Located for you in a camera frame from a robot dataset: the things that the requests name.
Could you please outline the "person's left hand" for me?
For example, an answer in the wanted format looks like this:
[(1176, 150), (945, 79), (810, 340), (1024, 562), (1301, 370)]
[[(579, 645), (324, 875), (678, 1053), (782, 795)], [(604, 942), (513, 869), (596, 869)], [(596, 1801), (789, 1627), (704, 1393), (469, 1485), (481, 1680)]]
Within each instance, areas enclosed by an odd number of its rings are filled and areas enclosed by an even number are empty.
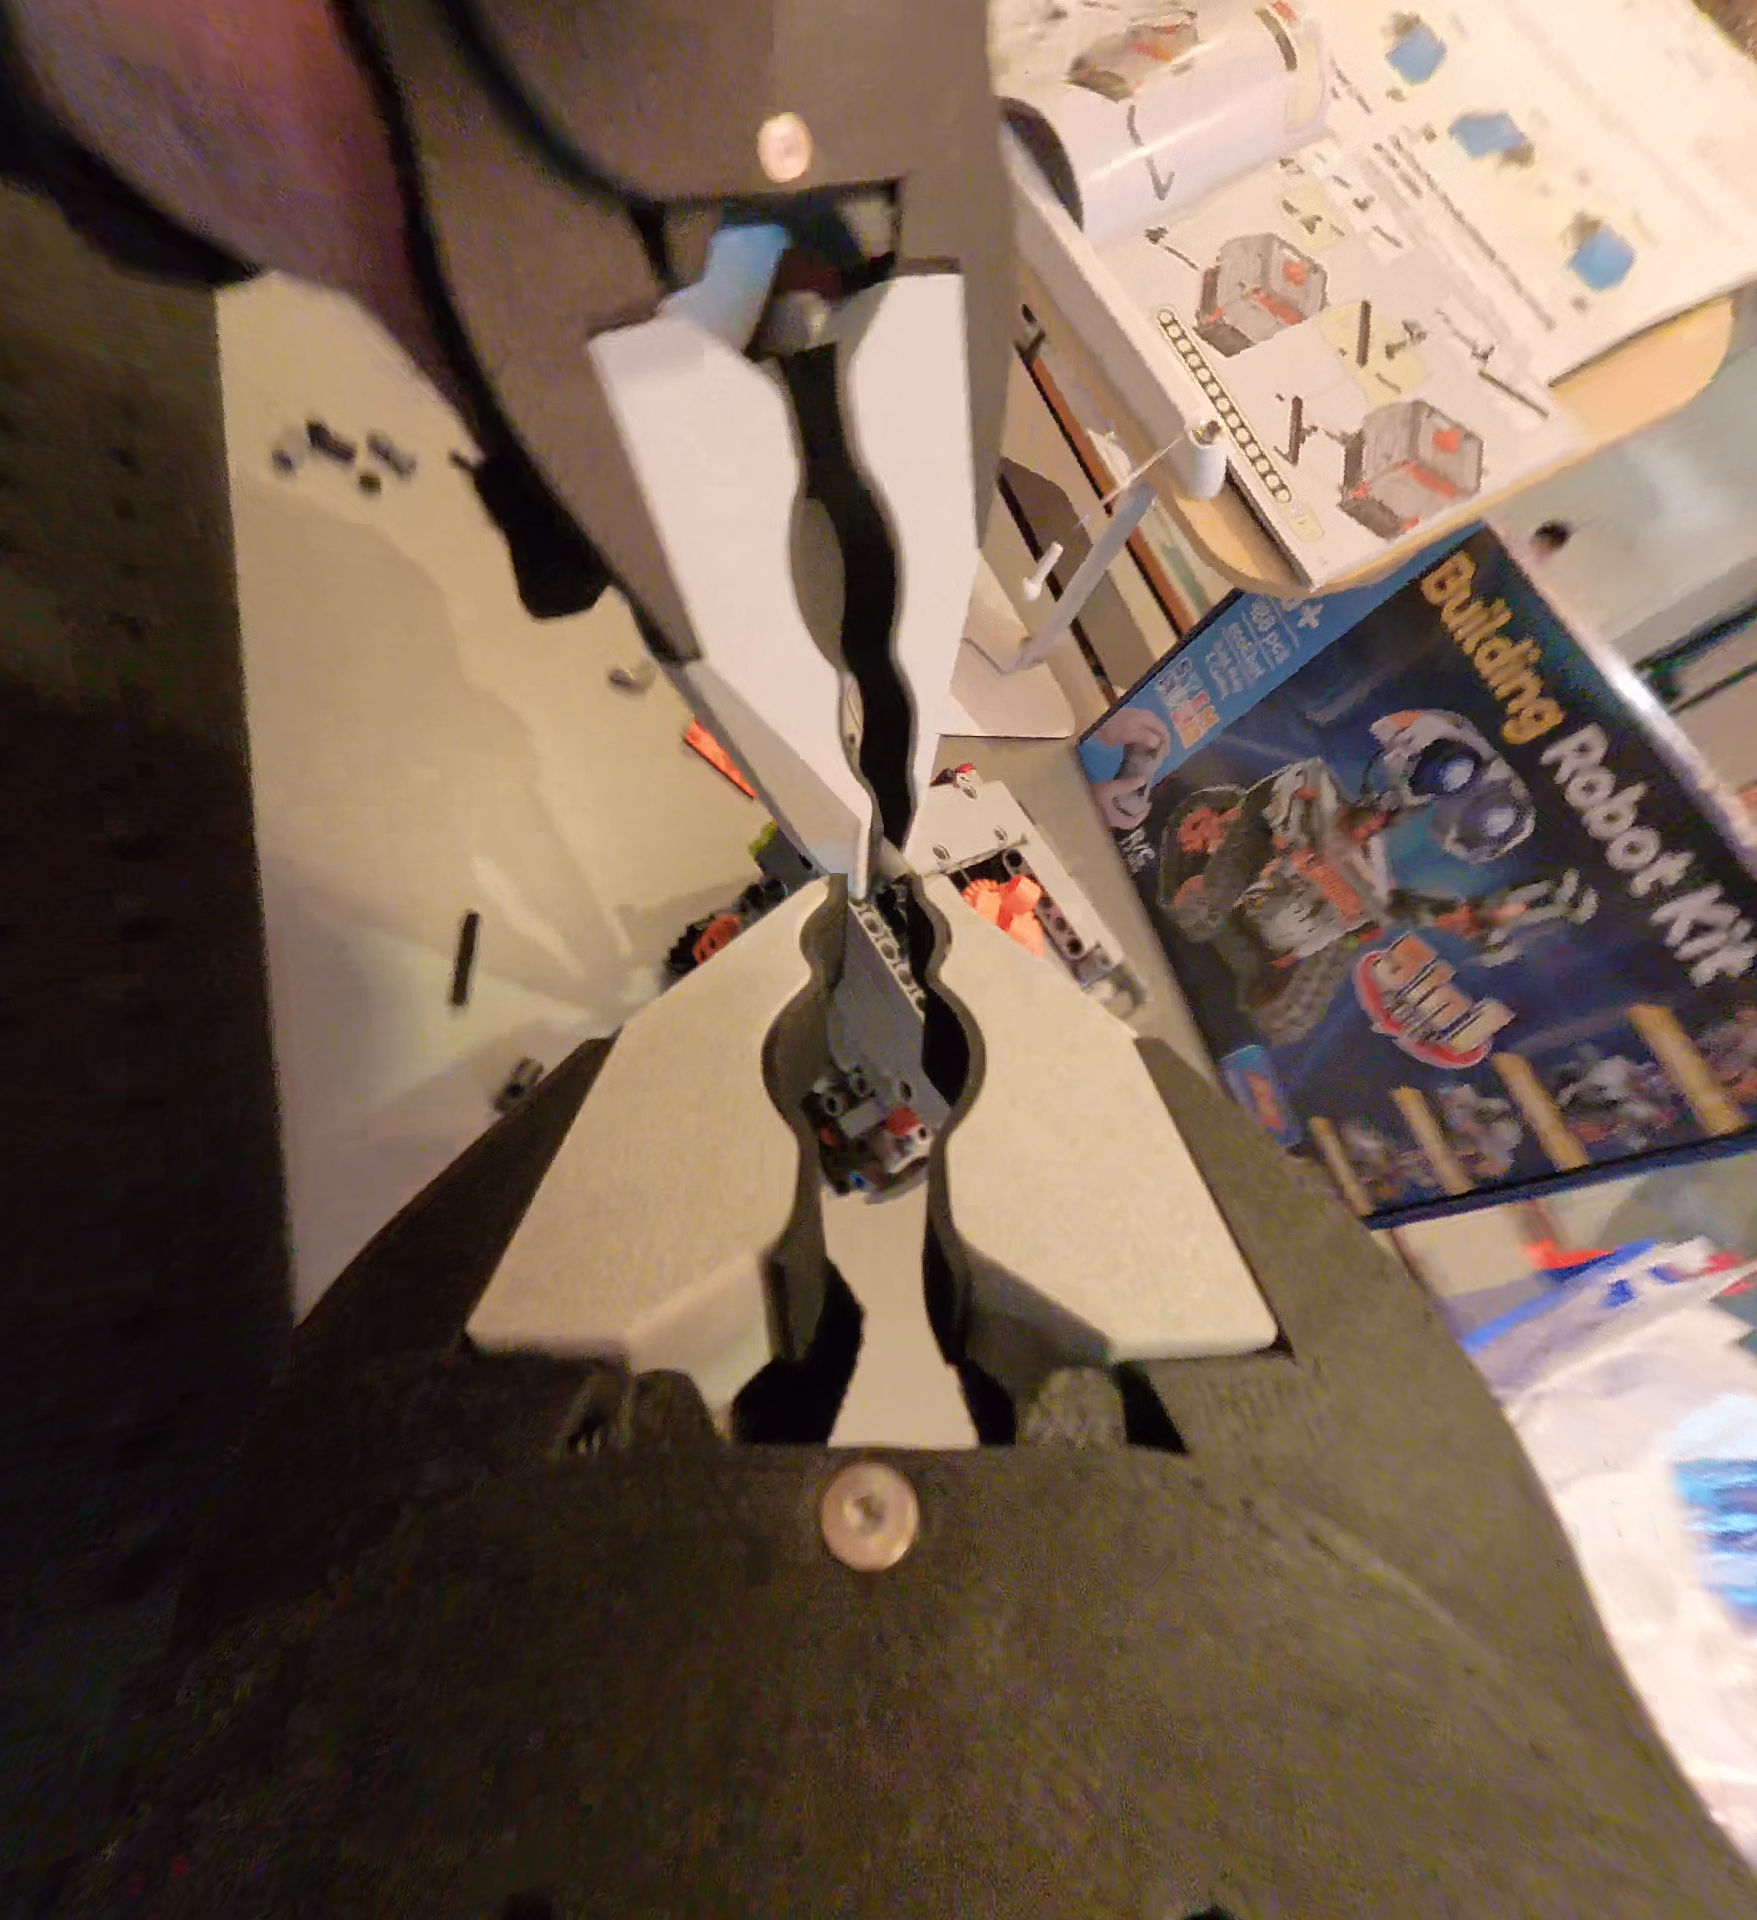
[(245, 265), (411, 296), (385, 124), (331, 3), (7, 3), (24, 77), (117, 180)]

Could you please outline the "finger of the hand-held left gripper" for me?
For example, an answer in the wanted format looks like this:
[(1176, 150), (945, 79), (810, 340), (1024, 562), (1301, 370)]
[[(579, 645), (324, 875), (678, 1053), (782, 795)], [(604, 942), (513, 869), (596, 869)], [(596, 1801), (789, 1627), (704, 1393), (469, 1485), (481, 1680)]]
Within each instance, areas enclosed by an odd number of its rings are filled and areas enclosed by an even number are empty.
[(980, 554), (967, 292), (903, 272), (832, 310), (812, 349), (812, 500), (839, 545), (843, 757), (869, 822), (847, 875), (909, 838)]
[(810, 861), (873, 882), (890, 830), (890, 524), (852, 355), (886, 291), (795, 296), (752, 357), (697, 292), (592, 340), (691, 636), (691, 697)]

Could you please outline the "grey toy brick model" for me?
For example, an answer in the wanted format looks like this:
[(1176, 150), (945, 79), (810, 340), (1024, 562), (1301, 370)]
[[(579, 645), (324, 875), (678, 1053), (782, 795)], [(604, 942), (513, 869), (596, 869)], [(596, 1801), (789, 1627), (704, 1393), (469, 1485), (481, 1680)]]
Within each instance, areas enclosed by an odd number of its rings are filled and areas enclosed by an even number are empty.
[[(953, 882), (964, 906), (1108, 1013), (1125, 1019), (1142, 1003), (1144, 987), (1123, 945), (1004, 783), (957, 763), (934, 776), (926, 801), (928, 822), (911, 838), (923, 872)], [(709, 962), (819, 875), (776, 825), (755, 837), (751, 854), (759, 875), (718, 909), (684, 925), (665, 956), (665, 980)], [(802, 1110), (816, 1130), (829, 1188), (883, 1194), (907, 1187), (926, 1164), (948, 1105), (920, 1066), (926, 993), (909, 963), (907, 882), (877, 879), (847, 915), (825, 1064)]]

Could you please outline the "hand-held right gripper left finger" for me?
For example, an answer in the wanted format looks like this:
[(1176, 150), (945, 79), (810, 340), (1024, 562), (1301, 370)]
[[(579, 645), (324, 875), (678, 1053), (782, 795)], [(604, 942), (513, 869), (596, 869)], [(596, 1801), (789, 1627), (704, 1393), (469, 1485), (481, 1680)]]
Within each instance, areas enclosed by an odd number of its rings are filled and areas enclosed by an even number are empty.
[(839, 889), (799, 889), (634, 1013), (469, 1313), (495, 1354), (675, 1371), (722, 1407), (825, 1317), (802, 1091)]

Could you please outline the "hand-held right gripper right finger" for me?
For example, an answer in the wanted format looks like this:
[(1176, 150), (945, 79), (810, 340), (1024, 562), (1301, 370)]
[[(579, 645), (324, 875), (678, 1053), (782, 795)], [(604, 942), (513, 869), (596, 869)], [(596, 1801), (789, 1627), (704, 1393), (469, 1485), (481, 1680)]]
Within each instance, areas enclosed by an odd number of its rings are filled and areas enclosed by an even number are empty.
[(957, 1024), (926, 1297), (961, 1380), (1025, 1406), (1066, 1369), (1235, 1359), (1275, 1317), (1132, 1027), (926, 879), (926, 1007)]

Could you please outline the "clear plastic bags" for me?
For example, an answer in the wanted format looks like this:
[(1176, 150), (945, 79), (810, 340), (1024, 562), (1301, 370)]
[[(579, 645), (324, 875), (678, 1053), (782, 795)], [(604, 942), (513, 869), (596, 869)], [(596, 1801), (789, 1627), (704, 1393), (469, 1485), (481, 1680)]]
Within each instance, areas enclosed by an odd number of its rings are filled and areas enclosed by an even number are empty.
[(1464, 1349), (1656, 1731), (1757, 1861), (1757, 1260), (1638, 1243)]

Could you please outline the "robot kit box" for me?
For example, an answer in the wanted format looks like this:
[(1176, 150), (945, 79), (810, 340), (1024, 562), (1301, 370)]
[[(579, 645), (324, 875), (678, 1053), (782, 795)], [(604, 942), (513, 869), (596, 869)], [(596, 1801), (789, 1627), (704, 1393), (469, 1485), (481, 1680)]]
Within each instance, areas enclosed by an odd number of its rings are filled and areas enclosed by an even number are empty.
[(1369, 1226), (1757, 1148), (1757, 827), (1484, 524), (1076, 739), (1221, 1090)]

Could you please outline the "printed instruction booklet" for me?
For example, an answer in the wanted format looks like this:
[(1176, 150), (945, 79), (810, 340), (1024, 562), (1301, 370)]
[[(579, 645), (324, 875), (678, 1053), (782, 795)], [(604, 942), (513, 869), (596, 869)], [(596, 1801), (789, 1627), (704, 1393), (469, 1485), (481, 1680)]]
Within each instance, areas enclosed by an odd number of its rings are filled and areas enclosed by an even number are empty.
[(1241, 585), (1410, 554), (1680, 406), (1757, 288), (1757, 3), (988, 3), (1014, 246)]

